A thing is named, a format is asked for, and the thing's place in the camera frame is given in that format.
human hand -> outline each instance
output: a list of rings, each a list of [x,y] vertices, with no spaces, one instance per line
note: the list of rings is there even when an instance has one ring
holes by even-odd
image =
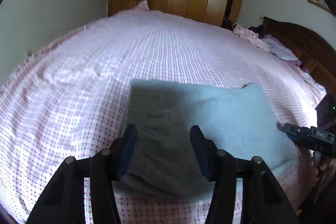
[[[331,159],[331,162],[328,166],[329,160],[326,160],[324,163],[322,163],[320,170],[323,171],[327,169],[327,175],[325,177],[325,185],[327,186],[329,182],[334,177],[335,171],[336,171],[336,159]],[[314,166],[314,159],[310,159],[310,168],[308,170],[307,174],[307,183],[310,188],[310,190],[319,182],[319,177],[317,176],[319,171]]]

metal screw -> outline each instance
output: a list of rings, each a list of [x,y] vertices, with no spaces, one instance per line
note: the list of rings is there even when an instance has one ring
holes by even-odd
[[[260,158],[259,156],[255,156],[255,157],[253,157],[253,160],[254,160],[256,163],[258,163],[258,164],[260,164],[260,163],[263,162],[263,159]]]
[[[108,155],[111,154],[111,151],[110,151],[108,148],[106,148],[106,149],[103,149],[103,150],[101,151],[101,154],[102,154],[103,156],[108,156]]]
[[[225,157],[226,156],[226,151],[223,149],[218,149],[217,150],[217,155],[220,157]]]
[[[70,156],[70,157],[66,157],[64,161],[65,161],[66,163],[70,164],[70,163],[72,163],[72,162],[74,161],[74,159],[75,159],[75,158],[74,158],[73,156]]]

headboard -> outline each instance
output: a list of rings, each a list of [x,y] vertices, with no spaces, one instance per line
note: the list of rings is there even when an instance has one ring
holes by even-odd
[[[336,95],[336,51],[322,37],[303,26],[264,17],[263,26],[290,48],[314,80]]]

gray-green cloth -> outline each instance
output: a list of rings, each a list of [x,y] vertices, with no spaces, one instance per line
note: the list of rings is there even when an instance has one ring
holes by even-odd
[[[210,198],[213,183],[201,175],[189,133],[206,138],[234,157],[261,156],[275,176],[297,163],[287,135],[258,83],[242,89],[133,80],[123,131],[135,124],[138,141],[123,183],[161,198]]]

bedspread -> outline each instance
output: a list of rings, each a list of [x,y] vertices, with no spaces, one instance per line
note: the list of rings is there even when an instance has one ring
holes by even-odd
[[[277,57],[231,31],[159,11],[128,10],[91,23],[31,56],[0,92],[0,202],[24,223],[67,156],[93,156],[116,138],[131,79],[241,88],[259,82],[281,123],[316,125],[324,96]],[[298,151],[300,163],[306,162]],[[278,180],[293,206],[300,164]],[[85,214],[92,223],[89,179]],[[165,203],[117,194],[122,223],[204,223],[210,201]],[[237,193],[234,223],[239,223]]]

